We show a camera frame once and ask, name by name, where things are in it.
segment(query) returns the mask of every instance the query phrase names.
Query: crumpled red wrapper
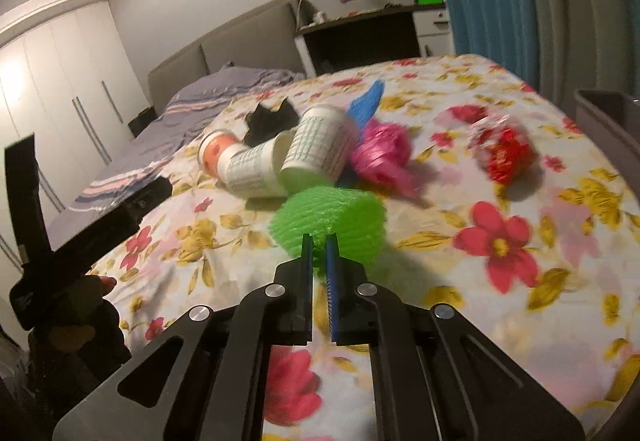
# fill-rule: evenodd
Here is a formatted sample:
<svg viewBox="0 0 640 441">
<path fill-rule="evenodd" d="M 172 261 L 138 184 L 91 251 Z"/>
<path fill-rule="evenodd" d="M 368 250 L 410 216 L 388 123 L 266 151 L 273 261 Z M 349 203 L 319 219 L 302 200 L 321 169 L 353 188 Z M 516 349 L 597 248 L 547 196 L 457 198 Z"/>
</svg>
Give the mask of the crumpled red wrapper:
<svg viewBox="0 0 640 441">
<path fill-rule="evenodd" d="M 524 126 L 508 114 L 489 114 L 474 123 L 468 147 L 490 179 L 505 186 L 538 158 Z"/>
<path fill-rule="evenodd" d="M 381 124 L 371 118 L 364 127 L 361 144 L 351 154 L 351 163 L 360 177 L 416 197 L 415 177 L 405 169 L 412 148 L 405 126 Z"/>
</svg>

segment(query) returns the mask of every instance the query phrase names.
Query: pink plastic bag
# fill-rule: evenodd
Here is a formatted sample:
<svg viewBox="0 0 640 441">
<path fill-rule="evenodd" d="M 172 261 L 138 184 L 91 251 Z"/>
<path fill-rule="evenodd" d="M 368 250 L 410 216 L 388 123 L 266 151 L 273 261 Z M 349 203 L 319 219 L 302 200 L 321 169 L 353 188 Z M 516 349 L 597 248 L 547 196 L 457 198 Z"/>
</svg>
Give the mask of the pink plastic bag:
<svg viewBox="0 0 640 441">
<path fill-rule="evenodd" d="M 405 169 L 411 154 L 406 127 L 381 124 L 371 118 L 364 127 L 362 142 L 351 154 L 351 163 L 360 177 L 404 196 L 416 197 L 415 178 Z"/>
</svg>

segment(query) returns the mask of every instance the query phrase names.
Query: person's finger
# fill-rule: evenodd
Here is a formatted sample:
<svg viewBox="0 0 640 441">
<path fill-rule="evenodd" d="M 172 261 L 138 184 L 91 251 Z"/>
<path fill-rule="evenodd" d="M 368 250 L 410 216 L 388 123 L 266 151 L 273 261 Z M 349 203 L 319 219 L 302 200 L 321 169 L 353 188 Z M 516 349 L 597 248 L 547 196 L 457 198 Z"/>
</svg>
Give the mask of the person's finger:
<svg viewBox="0 0 640 441">
<path fill-rule="evenodd" d="M 116 287 L 118 283 L 113 277 L 100 277 L 100 282 L 102 283 L 102 294 L 108 295 L 113 291 L 113 288 Z"/>
</svg>

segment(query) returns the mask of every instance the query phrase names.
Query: red flower print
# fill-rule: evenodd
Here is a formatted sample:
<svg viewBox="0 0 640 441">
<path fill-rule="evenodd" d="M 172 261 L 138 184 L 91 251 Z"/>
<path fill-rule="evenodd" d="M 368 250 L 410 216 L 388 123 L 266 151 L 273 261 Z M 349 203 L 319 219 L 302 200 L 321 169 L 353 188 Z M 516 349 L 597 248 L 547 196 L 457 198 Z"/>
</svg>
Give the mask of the red flower print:
<svg viewBox="0 0 640 441">
<path fill-rule="evenodd" d="M 164 329 L 164 327 L 162 326 L 163 322 L 164 322 L 163 316 L 158 317 L 155 320 L 151 320 L 151 323 L 149 324 L 149 329 L 147 329 L 145 333 L 145 340 L 147 342 L 150 342 L 162 332 L 162 330 Z"/>
<path fill-rule="evenodd" d="M 582 131 L 578 129 L 578 126 L 571 118 L 563 118 L 562 123 L 567 131 L 573 132 L 574 134 L 582 134 Z"/>
<path fill-rule="evenodd" d="M 275 345 L 271 348 L 264 418 L 274 425 L 293 425 L 311 416 L 322 405 L 316 394 L 318 375 L 309 370 L 311 353 L 306 349 Z"/>
<path fill-rule="evenodd" d="M 450 107 L 449 113 L 451 113 L 455 119 L 465 122 L 466 124 L 474 124 L 478 120 L 486 117 L 486 109 L 474 104 Z"/>
<path fill-rule="evenodd" d="M 562 172 L 562 170 L 566 169 L 562 158 L 559 156 L 545 156 L 545 165 L 554 172 Z"/>
<path fill-rule="evenodd" d="M 266 91 L 261 92 L 258 95 L 258 101 L 261 102 L 263 100 L 266 100 L 267 98 L 269 98 L 271 95 L 274 94 L 274 90 L 273 89 L 267 89 Z"/>
<path fill-rule="evenodd" d="M 334 87 L 348 87 L 354 86 L 362 82 L 362 78 L 345 78 L 344 80 L 337 80 L 334 82 Z"/>
<path fill-rule="evenodd" d="M 534 287 L 538 265 L 523 249 L 531 238 L 529 223 L 520 216 L 504 221 L 496 207 L 487 201 L 476 203 L 470 214 L 476 226 L 460 230 L 453 246 L 468 255 L 486 257 L 487 276 L 500 293 L 509 292 L 515 277 Z"/>
<path fill-rule="evenodd" d="M 210 197 L 207 197 L 202 203 L 198 204 L 195 208 L 195 212 L 196 214 L 200 213 L 200 212 L 205 212 L 207 210 L 207 208 L 209 208 L 209 205 L 212 203 L 213 201 L 211 200 Z"/>
<path fill-rule="evenodd" d="M 125 244 L 127 246 L 127 255 L 122 259 L 120 269 L 126 267 L 127 271 L 129 271 L 136 265 L 140 253 L 142 253 L 144 249 L 151 244 L 151 236 L 149 235 L 150 231 L 150 226 L 144 227 L 137 235 L 134 235 L 129 239 L 129 241 L 127 241 Z"/>
<path fill-rule="evenodd" d="M 394 66 L 415 66 L 418 62 L 417 58 L 402 58 L 394 62 Z"/>
<path fill-rule="evenodd" d="M 453 135 L 449 131 L 435 132 L 431 134 L 431 141 L 436 142 L 438 147 L 452 147 Z"/>
</svg>

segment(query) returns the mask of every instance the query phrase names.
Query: upholstered headboard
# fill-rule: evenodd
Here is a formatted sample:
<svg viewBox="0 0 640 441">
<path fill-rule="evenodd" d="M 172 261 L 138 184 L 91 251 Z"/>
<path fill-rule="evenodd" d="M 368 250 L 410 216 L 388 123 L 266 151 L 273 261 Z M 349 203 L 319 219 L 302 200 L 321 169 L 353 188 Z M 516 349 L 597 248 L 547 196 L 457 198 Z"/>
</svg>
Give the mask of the upholstered headboard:
<svg viewBox="0 0 640 441">
<path fill-rule="evenodd" d="M 225 63 L 304 72 L 293 41 L 299 0 L 273 0 L 210 31 L 156 67 L 148 76 L 149 94 L 161 114 L 183 87 L 215 73 Z M 301 13 L 300 24 L 307 17 Z"/>
</svg>

